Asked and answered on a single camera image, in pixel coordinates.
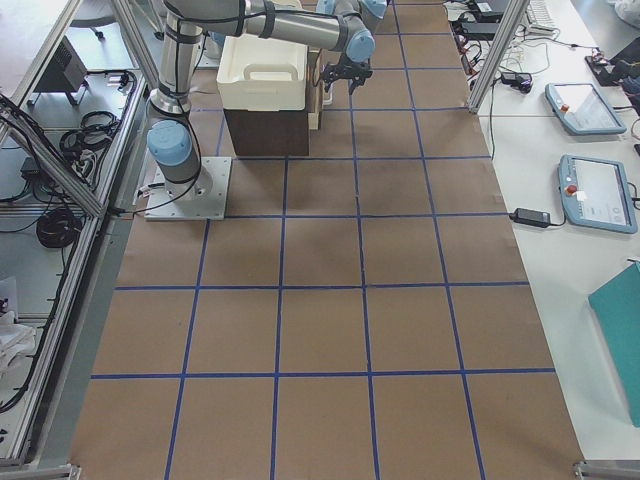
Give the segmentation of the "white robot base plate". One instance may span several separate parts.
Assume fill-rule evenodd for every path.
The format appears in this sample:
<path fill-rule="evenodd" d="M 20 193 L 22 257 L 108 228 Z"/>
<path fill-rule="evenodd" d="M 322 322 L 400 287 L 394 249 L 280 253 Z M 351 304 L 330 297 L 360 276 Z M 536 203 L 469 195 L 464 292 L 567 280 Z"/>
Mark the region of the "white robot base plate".
<path fill-rule="evenodd" d="M 204 157 L 200 177 L 192 188 L 189 183 L 169 183 L 159 167 L 153 183 L 161 186 L 149 191 L 144 217 L 150 221 L 222 220 L 232 167 L 231 157 Z"/>

